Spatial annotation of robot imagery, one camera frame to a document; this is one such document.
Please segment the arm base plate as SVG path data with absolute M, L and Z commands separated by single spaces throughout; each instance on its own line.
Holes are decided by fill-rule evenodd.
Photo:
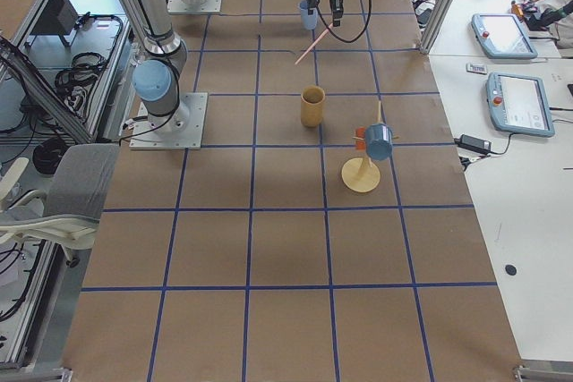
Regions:
M 168 0 L 167 9 L 172 15 L 204 15 L 220 13 L 222 0 Z
M 206 92 L 182 93 L 179 107 L 172 117 L 148 118 L 145 105 L 140 102 L 138 116 L 145 116 L 134 125 L 132 150 L 200 149 L 207 111 Z

